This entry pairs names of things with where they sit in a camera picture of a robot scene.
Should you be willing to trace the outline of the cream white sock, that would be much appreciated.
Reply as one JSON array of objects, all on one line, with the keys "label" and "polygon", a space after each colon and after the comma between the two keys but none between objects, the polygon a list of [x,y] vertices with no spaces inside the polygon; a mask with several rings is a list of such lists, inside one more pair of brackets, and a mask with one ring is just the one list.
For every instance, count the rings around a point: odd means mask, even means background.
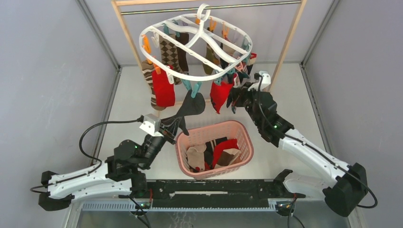
[{"label": "cream white sock", "polygon": [[189,166],[195,171],[205,171],[204,152],[206,145],[196,145],[189,147],[186,151],[187,161]]}]

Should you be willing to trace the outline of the pink plastic laundry basket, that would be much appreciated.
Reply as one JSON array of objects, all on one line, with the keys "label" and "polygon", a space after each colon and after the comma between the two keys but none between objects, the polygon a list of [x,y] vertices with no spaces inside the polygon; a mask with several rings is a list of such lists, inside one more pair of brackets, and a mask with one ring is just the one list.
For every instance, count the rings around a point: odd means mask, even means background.
[{"label": "pink plastic laundry basket", "polygon": [[[218,169],[212,168],[212,157],[204,157],[205,171],[193,170],[187,161],[186,151],[189,147],[205,144],[207,141],[227,137],[237,139],[238,147],[241,151],[241,162],[232,166],[226,166]],[[176,153],[178,164],[181,171],[196,180],[206,179],[214,176],[223,175],[238,170],[240,167],[248,164],[253,157],[254,148],[248,132],[243,124],[237,121],[225,121],[209,126],[194,128],[189,130],[189,135],[181,133],[177,138]]]}]

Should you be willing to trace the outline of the black sock with beige stripes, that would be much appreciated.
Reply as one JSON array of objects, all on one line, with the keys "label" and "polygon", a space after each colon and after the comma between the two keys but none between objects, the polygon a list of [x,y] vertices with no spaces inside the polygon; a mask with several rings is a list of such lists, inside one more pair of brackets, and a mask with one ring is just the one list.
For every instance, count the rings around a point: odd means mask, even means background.
[{"label": "black sock with beige stripes", "polygon": [[222,143],[224,141],[227,141],[227,140],[228,140],[227,137],[222,137],[222,138],[214,139],[214,140],[211,140],[211,141],[207,141],[205,143],[206,150],[204,151],[204,157],[212,157],[215,147],[218,144],[220,144],[220,143]]}]

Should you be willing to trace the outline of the brown and tan sock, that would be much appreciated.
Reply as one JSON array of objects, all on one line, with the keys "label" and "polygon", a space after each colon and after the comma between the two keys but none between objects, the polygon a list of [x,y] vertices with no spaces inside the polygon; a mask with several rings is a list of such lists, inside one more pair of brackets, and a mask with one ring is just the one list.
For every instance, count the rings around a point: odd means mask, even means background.
[{"label": "brown and tan sock", "polygon": [[232,166],[237,163],[240,163],[242,160],[240,158],[241,151],[238,149],[225,149],[221,153],[217,163],[215,164],[214,168],[222,168],[226,166]]}]

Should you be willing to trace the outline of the wooden clothes rack frame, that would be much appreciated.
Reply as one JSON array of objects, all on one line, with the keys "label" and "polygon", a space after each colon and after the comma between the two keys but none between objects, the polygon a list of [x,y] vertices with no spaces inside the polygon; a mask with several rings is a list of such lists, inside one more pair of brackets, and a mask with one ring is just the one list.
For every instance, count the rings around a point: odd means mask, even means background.
[{"label": "wooden clothes rack frame", "polygon": [[[114,0],[114,1],[112,1],[112,5],[113,5],[115,13],[118,17],[119,23],[123,29],[124,35],[129,43],[129,46],[132,50],[132,53],[133,53],[141,71],[142,71],[141,62],[144,60],[147,60],[147,59],[139,50],[140,45],[139,44],[136,45],[134,43],[134,40],[129,32],[126,21],[124,19],[124,15],[121,15],[120,13],[122,12],[121,8],[123,6],[144,5],[144,4],[146,4],[146,1],[144,1],[144,0],[119,0],[119,1]],[[196,12],[197,12],[197,10],[185,11],[185,12],[181,12],[181,15],[186,14],[186,13],[196,13]],[[160,47],[156,47],[152,41],[149,42],[149,50],[150,50],[151,54],[153,54],[154,57],[161,57]],[[200,75],[200,76],[205,74],[201,63],[199,63],[197,60],[194,60],[190,57],[186,57],[186,58],[187,58],[188,66],[189,66],[189,74]],[[236,68],[235,71],[233,71],[229,74],[226,74],[225,76],[223,76],[217,80],[212,80],[209,82],[211,82],[211,84],[213,82],[215,82],[216,84],[219,85],[222,81],[225,81],[226,83],[234,83],[233,87],[239,87],[241,85],[241,83],[248,77],[248,67],[251,66],[253,63],[254,63],[254,59],[253,59],[253,49],[252,49],[252,53],[251,53],[250,57],[248,58],[247,62],[243,63],[240,67]],[[192,90],[193,98],[195,97],[196,93],[199,92],[200,87],[203,83],[204,82],[193,82],[193,81],[181,80],[179,78],[176,78],[173,82],[174,86],[182,84],[186,87],[186,89],[188,91]]]}]

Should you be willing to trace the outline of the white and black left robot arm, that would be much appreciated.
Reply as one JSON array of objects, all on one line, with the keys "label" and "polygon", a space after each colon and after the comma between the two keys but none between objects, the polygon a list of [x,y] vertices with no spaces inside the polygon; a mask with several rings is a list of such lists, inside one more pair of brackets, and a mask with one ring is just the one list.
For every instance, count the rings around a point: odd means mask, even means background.
[{"label": "white and black left robot arm", "polygon": [[114,154],[97,164],[66,174],[44,171],[38,205],[45,211],[63,210],[74,201],[88,198],[117,196],[143,198],[147,195],[144,170],[148,170],[166,143],[176,144],[178,129],[186,130],[183,116],[159,119],[153,114],[141,115],[129,123],[140,123],[146,132],[142,144],[123,140],[114,148]]}]

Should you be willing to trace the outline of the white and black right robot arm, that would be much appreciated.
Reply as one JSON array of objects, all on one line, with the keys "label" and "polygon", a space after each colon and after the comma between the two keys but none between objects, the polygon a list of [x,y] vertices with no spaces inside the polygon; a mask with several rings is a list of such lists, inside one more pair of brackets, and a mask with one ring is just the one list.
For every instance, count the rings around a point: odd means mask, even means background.
[{"label": "white and black right robot arm", "polygon": [[370,191],[365,167],[357,162],[348,164],[314,145],[277,113],[277,103],[270,93],[246,83],[230,90],[227,107],[245,108],[266,142],[289,152],[319,176],[304,177],[289,171],[274,186],[279,197],[299,193],[323,198],[326,205],[342,217],[348,217],[360,207],[361,200]]}]

